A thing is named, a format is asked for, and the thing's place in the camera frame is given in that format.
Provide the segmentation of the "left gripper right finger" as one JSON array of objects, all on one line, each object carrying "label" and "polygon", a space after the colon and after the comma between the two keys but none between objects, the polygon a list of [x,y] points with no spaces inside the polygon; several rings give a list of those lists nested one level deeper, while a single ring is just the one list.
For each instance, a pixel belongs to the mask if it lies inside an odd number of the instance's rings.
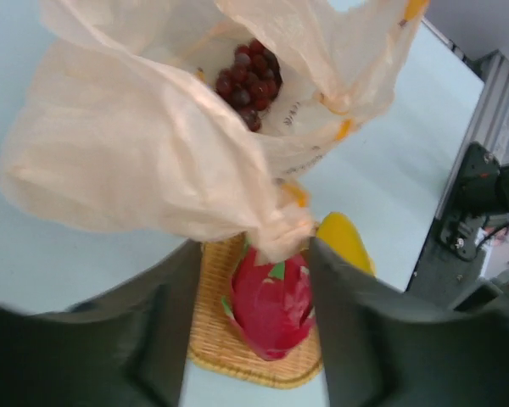
[{"label": "left gripper right finger", "polygon": [[331,406],[509,406],[509,299],[462,313],[308,250]]}]

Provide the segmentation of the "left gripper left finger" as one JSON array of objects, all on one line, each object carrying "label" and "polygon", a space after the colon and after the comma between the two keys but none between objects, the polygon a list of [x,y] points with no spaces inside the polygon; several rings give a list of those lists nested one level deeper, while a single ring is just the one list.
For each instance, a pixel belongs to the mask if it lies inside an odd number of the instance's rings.
[{"label": "left gripper left finger", "polygon": [[202,250],[188,241],[64,312],[0,305],[0,406],[177,406]]}]

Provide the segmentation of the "woven bamboo tray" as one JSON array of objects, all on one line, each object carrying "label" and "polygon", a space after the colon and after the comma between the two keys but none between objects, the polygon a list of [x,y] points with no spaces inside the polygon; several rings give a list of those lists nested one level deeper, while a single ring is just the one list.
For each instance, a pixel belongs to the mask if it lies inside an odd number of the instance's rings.
[{"label": "woven bamboo tray", "polygon": [[259,358],[225,315],[221,300],[229,294],[230,278],[244,236],[204,243],[198,297],[194,307],[188,356],[198,367],[264,387],[300,387],[322,371],[317,332],[277,361]]}]

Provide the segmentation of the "red fake fruit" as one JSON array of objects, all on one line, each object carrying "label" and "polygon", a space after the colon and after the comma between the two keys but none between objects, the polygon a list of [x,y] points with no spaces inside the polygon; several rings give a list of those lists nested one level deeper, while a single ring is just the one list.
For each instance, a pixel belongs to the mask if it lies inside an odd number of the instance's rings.
[{"label": "red fake fruit", "polygon": [[258,265],[258,251],[243,245],[232,273],[230,292],[221,298],[224,313],[261,359],[280,360],[300,345],[315,325],[310,270],[301,254]]}]

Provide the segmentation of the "yellow fake banana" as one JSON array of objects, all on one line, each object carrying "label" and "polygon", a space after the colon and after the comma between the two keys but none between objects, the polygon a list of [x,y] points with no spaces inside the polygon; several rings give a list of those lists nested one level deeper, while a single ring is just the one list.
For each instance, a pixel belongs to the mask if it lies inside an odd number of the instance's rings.
[{"label": "yellow fake banana", "polygon": [[369,276],[376,275],[361,235],[346,215],[339,212],[328,214],[318,226],[316,237],[357,269]]}]

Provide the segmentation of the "translucent orange plastic bag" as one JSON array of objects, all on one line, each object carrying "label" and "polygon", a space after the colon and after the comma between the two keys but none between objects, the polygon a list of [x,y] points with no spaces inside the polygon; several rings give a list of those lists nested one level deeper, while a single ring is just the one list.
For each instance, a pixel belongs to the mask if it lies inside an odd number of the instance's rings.
[{"label": "translucent orange plastic bag", "polygon": [[[56,39],[5,143],[19,209],[98,232],[239,233],[270,261],[311,234],[277,182],[304,174],[392,103],[428,7],[364,1],[42,1]],[[256,38],[283,84],[252,132],[211,88]]]}]

